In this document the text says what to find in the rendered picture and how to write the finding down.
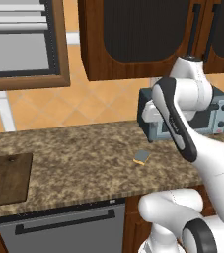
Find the grey and yellow sponge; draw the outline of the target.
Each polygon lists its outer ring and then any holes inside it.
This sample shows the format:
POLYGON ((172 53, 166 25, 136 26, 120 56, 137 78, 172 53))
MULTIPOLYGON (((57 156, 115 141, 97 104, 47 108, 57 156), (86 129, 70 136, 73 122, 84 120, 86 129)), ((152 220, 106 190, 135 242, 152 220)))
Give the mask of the grey and yellow sponge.
POLYGON ((149 157, 150 157, 150 153, 148 151, 138 150, 133 158, 133 161, 137 164, 145 165, 149 157))

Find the wooden framed window with blinds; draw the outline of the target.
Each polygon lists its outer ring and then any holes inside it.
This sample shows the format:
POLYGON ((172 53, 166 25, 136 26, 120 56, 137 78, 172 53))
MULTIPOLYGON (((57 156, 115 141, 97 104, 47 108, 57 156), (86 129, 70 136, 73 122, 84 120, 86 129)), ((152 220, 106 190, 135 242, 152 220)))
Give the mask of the wooden framed window with blinds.
POLYGON ((0 0, 0 91, 69 84, 63 0, 0 0))

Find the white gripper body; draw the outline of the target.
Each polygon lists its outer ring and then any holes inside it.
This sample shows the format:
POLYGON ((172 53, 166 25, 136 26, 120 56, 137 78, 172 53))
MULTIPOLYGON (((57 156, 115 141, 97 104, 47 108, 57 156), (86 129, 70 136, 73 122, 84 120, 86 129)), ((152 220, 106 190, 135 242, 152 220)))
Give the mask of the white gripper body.
POLYGON ((152 100, 145 104, 141 117, 145 123, 155 123, 163 119, 152 100))

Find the dark wooden cutting board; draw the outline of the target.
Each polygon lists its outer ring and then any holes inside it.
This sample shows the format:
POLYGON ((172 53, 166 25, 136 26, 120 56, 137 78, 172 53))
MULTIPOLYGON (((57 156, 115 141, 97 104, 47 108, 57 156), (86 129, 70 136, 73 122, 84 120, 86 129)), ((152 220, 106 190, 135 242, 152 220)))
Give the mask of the dark wooden cutting board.
POLYGON ((32 163, 31 153, 0 156, 0 206, 27 199, 32 163))

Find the grey dishwasher door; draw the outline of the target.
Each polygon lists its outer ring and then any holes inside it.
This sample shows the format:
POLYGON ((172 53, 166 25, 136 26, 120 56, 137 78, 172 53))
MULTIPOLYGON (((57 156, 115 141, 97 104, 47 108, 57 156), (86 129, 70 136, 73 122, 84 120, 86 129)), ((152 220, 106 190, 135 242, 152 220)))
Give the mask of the grey dishwasher door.
POLYGON ((125 202, 96 202, 47 211, 0 217, 0 233, 9 253, 121 253, 125 202), (24 228, 104 215, 114 209, 115 218, 16 235, 24 228))

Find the grey-blue toaster oven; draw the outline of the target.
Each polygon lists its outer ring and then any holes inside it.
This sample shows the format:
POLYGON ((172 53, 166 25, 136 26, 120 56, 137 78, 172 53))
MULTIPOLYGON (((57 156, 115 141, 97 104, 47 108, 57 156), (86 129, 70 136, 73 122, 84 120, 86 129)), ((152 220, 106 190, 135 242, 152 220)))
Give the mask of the grey-blue toaster oven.
MULTIPOLYGON (((137 121, 149 142, 157 139, 170 139, 168 127, 163 120, 155 123, 145 123, 141 117, 145 104, 152 100, 151 88, 139 91, 137 121)), ((213 88, 213 99, 204 111, 197 111, 188 121, 191 128, 200 134, 222 133, 224 131, 224 92, 213 88)))

